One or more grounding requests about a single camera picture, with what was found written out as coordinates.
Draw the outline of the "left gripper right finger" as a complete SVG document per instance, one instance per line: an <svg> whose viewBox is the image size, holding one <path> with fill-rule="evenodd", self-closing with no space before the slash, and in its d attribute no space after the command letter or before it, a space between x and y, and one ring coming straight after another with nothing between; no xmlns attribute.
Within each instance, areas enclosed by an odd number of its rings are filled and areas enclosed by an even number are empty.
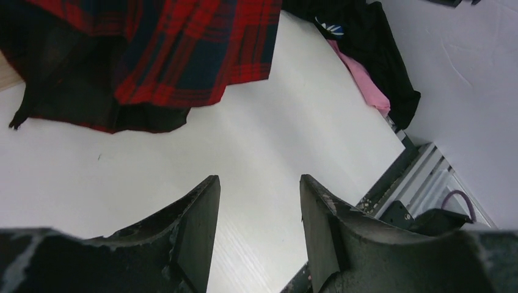
<svg viewBox="0 0 518 293"><path fill-rule="evenodd" d="M314 177L300 179L314 292L516 292L517 232L429 237L374 219Z"/></svg>

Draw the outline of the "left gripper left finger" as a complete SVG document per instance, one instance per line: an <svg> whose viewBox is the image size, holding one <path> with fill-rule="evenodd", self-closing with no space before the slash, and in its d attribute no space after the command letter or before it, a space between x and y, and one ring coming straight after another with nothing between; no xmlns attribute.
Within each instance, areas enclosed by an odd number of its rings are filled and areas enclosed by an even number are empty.
<svg viewBox="0 0 518 293"><path fill-rule="evenodd" d="M1 230L2 292L205 292L221 185L208 176L174 203L109 237Z"/></svg>

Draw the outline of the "red black plaid garment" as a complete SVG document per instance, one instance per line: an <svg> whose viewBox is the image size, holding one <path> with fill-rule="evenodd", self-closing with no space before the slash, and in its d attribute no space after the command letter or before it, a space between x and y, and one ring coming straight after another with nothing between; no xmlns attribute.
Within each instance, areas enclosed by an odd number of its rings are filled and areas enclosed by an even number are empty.
<svg viewBox="0 0 518 293"><path fill-rule="evenodd" d="M280 1L2 1L1 52L28 118L170 132L229 85L269 77Z"/></svg>

